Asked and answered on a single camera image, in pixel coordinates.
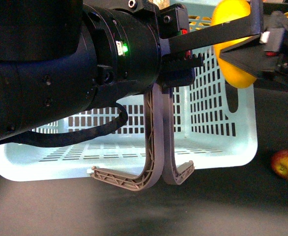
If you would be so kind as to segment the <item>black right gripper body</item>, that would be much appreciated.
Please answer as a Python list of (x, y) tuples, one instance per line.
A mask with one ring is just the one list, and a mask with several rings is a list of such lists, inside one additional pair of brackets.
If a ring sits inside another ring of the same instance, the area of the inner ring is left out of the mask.
[(284, 12), (274, 11), (264, 15), (264, 32), (260, 43), (268, 56), (280, 55), (275, 71), (259, 76), (261, 86), (288, 91), (288, 18)]

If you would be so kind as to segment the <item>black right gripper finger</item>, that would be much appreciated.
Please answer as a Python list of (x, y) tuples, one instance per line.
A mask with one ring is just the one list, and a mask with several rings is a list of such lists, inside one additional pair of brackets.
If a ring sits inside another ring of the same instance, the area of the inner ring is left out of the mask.
[(268, 56), (259, 39), (248, 39), (221, 50), (219, 58), (253, 76), (264, 76), (275, 71), (280, 55)]

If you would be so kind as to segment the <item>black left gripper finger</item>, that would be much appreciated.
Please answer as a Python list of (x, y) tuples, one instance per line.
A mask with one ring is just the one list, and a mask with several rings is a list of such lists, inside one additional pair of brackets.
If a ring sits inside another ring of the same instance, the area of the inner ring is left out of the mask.
[(173, 61), (164, 61), (161, 66), (161, 71), (180, 71), (202, 66), (203, 66), (202, 55), (192, 54), (188, 58), (176, 59)]
[(167, 39), (167, 52), (179, 53), (260, 34), (263, 30), (263, 2), (250, 1), (248, 16)]

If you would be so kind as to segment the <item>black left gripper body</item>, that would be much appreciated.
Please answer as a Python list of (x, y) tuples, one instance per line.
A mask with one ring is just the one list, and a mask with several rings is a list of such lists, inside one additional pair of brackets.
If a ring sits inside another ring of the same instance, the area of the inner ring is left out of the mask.
[(187, 8), (173, 4), (162, 10), (147, 0), (128, 2), (132, 19), (128, 22), (128, 79), (138, 89), (150, 89), (155, 83), (163, 88), (190, 85), (194, 81), (196, 56), (191, 50), (175, 52), (170, 39), (189, 33)]

